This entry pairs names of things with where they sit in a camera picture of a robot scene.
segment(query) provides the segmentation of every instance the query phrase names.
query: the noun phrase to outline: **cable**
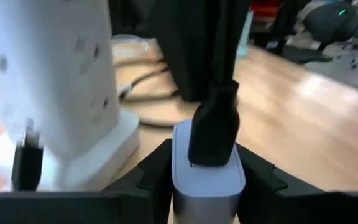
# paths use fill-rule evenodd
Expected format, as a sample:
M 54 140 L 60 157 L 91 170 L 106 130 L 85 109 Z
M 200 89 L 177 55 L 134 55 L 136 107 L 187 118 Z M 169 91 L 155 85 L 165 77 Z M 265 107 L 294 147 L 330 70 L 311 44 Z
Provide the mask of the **cable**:
M 120 55 L 120 57 L 125 58 L 139 57 L 143 54 L 146 54 L 150 50 L 150 44 L 148 40 L 130 34 L 114 35 L 111 39 L 111 43 L 113 54 Z M 126 48 L 125 45 L 127 44 L 141 45 L 142 48 Z
M 218 64 L 214 76 L 215 81 L 225 86 L 232 82 L 234 61 L 236 58 L 237 46 L 232 43 L 236 40 L 236 13 L 233 13 L 234 3 L 229 0 L 220 0 L 219 22 L 218 22 L 218 48 L 215 51 Z
M 128 66 L 128 65 L 142 64 L 142 63 L 160 63 L 160 62 L 163 62 L 163 59 L 160 59 L 158 61 L 156 61 L 156 60 L 125 61 L 125 62 L 121 62 L 119 64 L 115 64 L 115 68 Z M 170 99 L 177 97 L 179 95 L 178 90 L 174 90 L 173 92 L 171 92 L 168 95 L 132 96 L 130 98 L 127 97 L 128 94 L 133 90 L 133 88 L 136 85 L 138 85 L 140 82 L 142 82 L 148 78 L 151 78 L 151 77 L 154 77 L 157 75 L 161 75 L 167 71 L 169 71 L 169 69 L 168 69 L 168 67 L 165 67 L 161 70 L 153 71 L 148 74 L 142 75 L 139 78 L 136 78 L 131 84 L 129 84 L 123 90 L 121 90 L 121 92 L 119 94 L 120 103 L 139 103 L 139 102 L 147 102 L 147 101 L 170 100 Z M 176 123 L 174 123 L 174 122 L 163 123 L 161 121 L 154 121 L 154 120 L 144 119 L 144 118 L 139 118 L 139 124 L 142 126 L 148 127 L 148 128 L 160 128 L 160 129 L 173 129 L 174 125 L 176 125 Z
M 114 64 L 114 68 L 121 68 L 121 67 L 125 67 L 125 66 L 129 66 L 129 65 L 155 65 L 158 63 L 162 63 L 165 62 L 163 58 L 161 59 L 148 59 L 148 58 L 144 58 L 144 59 L 132 59 L 132 60 L 125 60 L 122 62 L 117 62 Z

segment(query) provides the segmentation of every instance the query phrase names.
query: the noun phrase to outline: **cable connector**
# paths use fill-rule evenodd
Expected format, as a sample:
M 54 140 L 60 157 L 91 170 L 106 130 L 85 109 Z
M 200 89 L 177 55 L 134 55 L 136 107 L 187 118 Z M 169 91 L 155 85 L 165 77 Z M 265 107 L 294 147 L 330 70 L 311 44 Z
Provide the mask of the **cable connector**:
M 125 97 L 128 95 L 129 92 L 132 91 L 132 85 L 128 85 L 128 86 L 125 86 L 120 92 L 119 92 L 119 96 L 118 96 L 118 99 L 119 101 L 121 102 L 122 100 L 125 99 Z
M 239 84 L 212 85 L 209 97 L 194 113 L 188 159 L 190 164 L 220 167 L 229 162 L 240 127 L 236 107 Z
M 13 190 L 37 190 L 41 179 L 43 154 L 40 134 L 34 131 L 32 125 L 28 125 L 23 141 L 16 146 L 11 176 Z

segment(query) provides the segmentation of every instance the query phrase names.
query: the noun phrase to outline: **red object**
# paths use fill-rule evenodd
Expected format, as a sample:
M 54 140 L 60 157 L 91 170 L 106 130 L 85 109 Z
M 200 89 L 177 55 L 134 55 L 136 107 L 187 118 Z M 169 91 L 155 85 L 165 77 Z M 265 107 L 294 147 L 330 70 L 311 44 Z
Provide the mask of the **red object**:
M 250 9 L 254 12 L 254 18 L 276 17 L 279 7 L 279 0 L 256 0 L 252 2 Z

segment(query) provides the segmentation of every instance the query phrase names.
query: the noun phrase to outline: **wooden desk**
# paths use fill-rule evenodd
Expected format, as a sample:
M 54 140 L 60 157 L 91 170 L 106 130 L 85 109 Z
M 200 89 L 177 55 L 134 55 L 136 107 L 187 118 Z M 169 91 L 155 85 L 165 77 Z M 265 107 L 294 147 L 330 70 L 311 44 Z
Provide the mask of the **wooden desk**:
M 124 85 L 155 69 L 136 65 L 120 68 L 116 76 Z M 239 144 L 324 190 L 358 190 L 357 90 L 255 48 L 237 64 L 236 73 Z M 170 77 L 161 75 L 137 86 L 133 94 L 172 89 Z M 196 108 L 179 100 L 124 106 L 160 121 L 190 119 Z M 140 148 L 121 173 L 170 137 L 170 131 L 141 128 Z

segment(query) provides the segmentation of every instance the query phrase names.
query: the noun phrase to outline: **white cable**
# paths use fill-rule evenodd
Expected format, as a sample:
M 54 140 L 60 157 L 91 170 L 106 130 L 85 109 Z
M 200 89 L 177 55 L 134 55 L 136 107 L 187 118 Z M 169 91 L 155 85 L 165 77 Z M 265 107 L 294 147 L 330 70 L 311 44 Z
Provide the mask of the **white cable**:
M 119 34 L 111 39 L 112 52 L 115 57 L 134 58 L 150 50 L 149 40 L 135 35 Z

